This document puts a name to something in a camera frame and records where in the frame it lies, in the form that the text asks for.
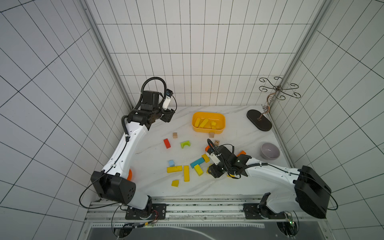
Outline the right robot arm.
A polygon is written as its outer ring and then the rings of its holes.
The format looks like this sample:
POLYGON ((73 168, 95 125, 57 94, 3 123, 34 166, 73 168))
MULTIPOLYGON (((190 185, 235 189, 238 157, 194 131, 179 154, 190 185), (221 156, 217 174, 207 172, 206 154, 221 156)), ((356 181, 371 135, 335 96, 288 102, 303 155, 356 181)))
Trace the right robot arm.
POLYGON ((268 220, 282 219, 286 212, 302 211, 317 219, 326 218, 332 190, 312 168, 278 167, 249 155, 236 156, 225 146, 206 150, 213 161, 208 173, 214 178, 227 174, 236 180, 254 177, 278 185, 265 193, 258 204, 244 205, 247 214, 268 220))

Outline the yellow long block diagonal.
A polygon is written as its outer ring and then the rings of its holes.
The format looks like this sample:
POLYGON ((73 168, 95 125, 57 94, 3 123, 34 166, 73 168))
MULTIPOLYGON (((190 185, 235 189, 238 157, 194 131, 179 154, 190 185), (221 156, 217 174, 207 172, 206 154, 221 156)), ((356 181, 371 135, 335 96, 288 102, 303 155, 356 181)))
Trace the yellow long block diagonal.
POLYGON ((204 128, 207 126, 208 122, 209 122, 209 119, 204 119, 204 120, 201 122, 201 124, 199 125, 199 128, 204 129, 204 128))

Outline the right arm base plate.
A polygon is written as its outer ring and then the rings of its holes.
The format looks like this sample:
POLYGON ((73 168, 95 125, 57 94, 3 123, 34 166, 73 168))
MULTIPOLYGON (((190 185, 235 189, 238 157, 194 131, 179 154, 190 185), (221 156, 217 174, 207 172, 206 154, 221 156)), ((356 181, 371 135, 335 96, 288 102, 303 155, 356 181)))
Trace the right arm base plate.
POLYGON ((274 213, 266 205, 259 207, 259 204, 248 203, 243 204, 243 211, 247 220, 285 220, 286 215, 274 213))

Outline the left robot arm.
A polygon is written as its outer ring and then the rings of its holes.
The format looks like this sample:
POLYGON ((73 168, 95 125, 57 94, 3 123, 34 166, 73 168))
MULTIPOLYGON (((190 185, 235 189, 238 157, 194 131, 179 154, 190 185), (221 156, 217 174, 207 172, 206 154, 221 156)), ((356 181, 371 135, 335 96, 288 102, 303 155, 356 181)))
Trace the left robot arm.
POLYGON ((101 171, 91 175, 92 187, 102 199, 114 201, 137 210, 150 205, 150 197, 136 190, 128 179, 136 148, 156 120, 171 121, 175 110, 168 106, 173 92, 160 77, 147 79, 141 88, 140 98, 128 115, 121 118, 124 134, 112 157, 101 171))

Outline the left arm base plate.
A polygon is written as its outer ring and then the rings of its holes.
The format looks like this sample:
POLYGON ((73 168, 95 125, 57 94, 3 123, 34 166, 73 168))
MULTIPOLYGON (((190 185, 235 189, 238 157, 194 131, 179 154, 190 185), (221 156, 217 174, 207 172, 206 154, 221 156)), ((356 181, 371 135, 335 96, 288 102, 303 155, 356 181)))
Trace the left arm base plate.
POLYGON ((128 207, 126 210, 126 220, 164 220, 166 218, 167 204, 151 204, 144 210, 128 207))

